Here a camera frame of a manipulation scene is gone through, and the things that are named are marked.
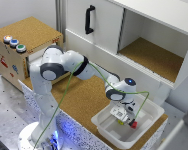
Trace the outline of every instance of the cabinet door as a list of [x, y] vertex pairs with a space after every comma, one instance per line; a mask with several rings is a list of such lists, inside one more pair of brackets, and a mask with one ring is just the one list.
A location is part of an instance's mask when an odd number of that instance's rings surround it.
[[[90, 5], [90, 28], [94, 32], [86, 34], [86, 10]], [[67, 29], [85, 38], [94, 45], [116, 54], [123, 18], [123, 8], [107, 0], [68, 0]]]

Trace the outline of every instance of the cable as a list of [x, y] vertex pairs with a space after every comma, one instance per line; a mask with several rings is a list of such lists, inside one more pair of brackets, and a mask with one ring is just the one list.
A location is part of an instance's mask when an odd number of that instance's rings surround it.
[[[77, 69], [77, 67], [79, 67], [79, 65], [82, 64], [82, 63], [83, 63], [83, 62], [80, 62], [79, 64], [77, 64], [77, 65], [75, 66], [75, 68], [73, 69], [72, 73], [70, 74], [70, 78], [69, 78], [69, 80], [68, 80], [68, 83], [67, 83], [67, 86], [66, 86], [66, 90], [65, 90], [65, 92], [64, 92], [64, 94], [63, 94], [63, 96], [62, 96], [62, 98], [61, 98], [61, 101], [59, 102], [58, 106], [56, 107], [56, 110], [54, 111], [54, 113], [53, 113], [53, 115], [52, 115], [52, 118], [50, 119], [50, 122], [47, 124], [47, 126], [45, 127], [45, 129], [43, 130], [43, 132], [41, 133], [41, 135], [39, 136], [38, 140], [36, 141], [36, 144], [35, 144], [35, 146], [34, 146], [34, 149], [36, 148], [36, 146], [37, 146], [37, 144], [38, 144], [40, 138], [42, 137], [42, 135], [44, 134], [44, 132], [47, 130], [47, 128], [49, 127], [49, 125], [50, 125], [50, 123], [52, 122], [52, 120], [54, 119], [54, 116], [55, 116], [57, 110], [59, 109], [59, 107], [60, 107], [60, 105], [61, 105], [61, 103], [62, 103], [62, 101], [63, 101], [63, 99], [64, 99], [64, 97], [65, 97], [65, 95], [66, 95], [66, 93], [67, 93], [67, 91], [68, 91], [68, 87], [69, 87], [69, 85], [70, 85], [70, 81], [71, 81], [71, 78], [72, 78], [72, 76], [73, 76], [73, 73], [75, 72], [75, 70]], [[95, 67], [95, 66], [94, 66], [93, 64], [91, 64], [91, 63], [89, 63], [89, 65], [91, 65], [93, 68], [95, 68], [95, 69], [99, 72], [99, 74], [103, 77], [103, 79], [107, 82], [107, 84], [108, 84], [109, 86], [111, 86], [114, 90], [118, 91], [118, 92], [125, 93], [125, 94], [141, 94], [141, 93], [147, 93], [147, 96], [146, 96], [145, 100], [143, 101], [141, 107], [139, 108], [139, 110], [138, 110], [138, 112], [137, 112], [137, 114], [136, 114], [136, 116], [135, 116], [135, 118], [134, 118], [134, 119], [136, 119], [137, 116], [138, 116], [138, 114], [139, 114], [139, 112], [140, 112], [140, 110], [141, 110], [141, 108], [143, 107], [144, 103], [146, 102], [146, 100], [147, 100], [147, 98], [148, 98], [148, 96], [149, 96], [149, 92], [143, 91], [143, 92], [127, 93], [127, 92], [123, 92], [123, 91], [120, 91], [120, 90], [118, 90], [118, 89], [115, 89], [115, 88], [106, 80], [106, 78], [105, 78], [105, 77], [103, 76], [103, 74], [98, 70], [97, 67]]]

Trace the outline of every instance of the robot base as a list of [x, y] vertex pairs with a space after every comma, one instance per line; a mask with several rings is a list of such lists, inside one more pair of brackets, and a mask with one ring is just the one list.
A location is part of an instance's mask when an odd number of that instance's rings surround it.
[[[36, 126], [38, 125], [38, 122], [34, 122], [32, 124], [29, 124], [26, 126], [19, 134], [18, 137], [18, 150], [33, 150], [34, 146], [29, 141], [29, 137], [31, 136], [31, 133], [34, 131]], [[62, 147], [63, 145], [63, 138], [59, 137], [59, 147]]]

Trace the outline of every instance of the white robotic arm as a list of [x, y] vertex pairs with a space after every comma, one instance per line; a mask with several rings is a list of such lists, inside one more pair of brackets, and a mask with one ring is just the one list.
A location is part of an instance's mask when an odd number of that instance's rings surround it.
[[[97, 68], [104, 77], [102, 77], [93, 66]], [[82, 56], [81, 54], [72, 50], [63, 52], [59, 46], [52, 45], [46, 49], [40, 64], [34, 64], [30, 66], [30, 78], [35, 93], [35, 99], [41, 109], [39, 124], [32, 132], [30, 137], [30, 140], [33, 142], [32, 145], [35, 145], [37, 139], [48, 125], [56, 107], [58, 106], [56, 100], [51, 94], [52, 85], [50, 81], [59, 78], [67, 71], [74, 71], [73, 75], [82, 80], [90, 79], [93, 75], [101, 78], [105, 82], [105, 92], [108, 99], [117, 103], [119, 101], [121, 106], [124, 107], [124, 109], [133, 116], [132, 119], [137, 113], [138, 105], [134, 101], [134, 95], [121, 93], [115, 90], [118, 89], [123, 92], [135, 93], [136, 82], [133, 79], [126, 78], [125, 80], [120, 81], [118, 75], [110, 73], [102, 67], [88, 61], [85, 56]], [[106, 81], [108, 81], [115, 89], [113, 89], [104, 79], [106, 79]], [[50, 141], [53, 139], [53, 137], [56, 136], [56, 128], [56, 120], [54, 118], [48, 129], [45, 131], [45, 134], [43, 134], [43, 136], [40, 138], [37, 144], [37, 149], [39, 149], [41, 145], [46, 142], [46, 140]]]

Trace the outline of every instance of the cardboard box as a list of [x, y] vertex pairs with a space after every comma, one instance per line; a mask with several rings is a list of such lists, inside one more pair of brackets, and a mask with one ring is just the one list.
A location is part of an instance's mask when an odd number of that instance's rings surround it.
[[[3, 38], [11, 35], [26, 46], [25, 53], [4, 44]], [[21, 81], [29, 77], [28, 57], [51, 44], [63, 47], [63, 35], [34, 17], [29, 17], [0, 29], [0, 74], [22, 91]]]

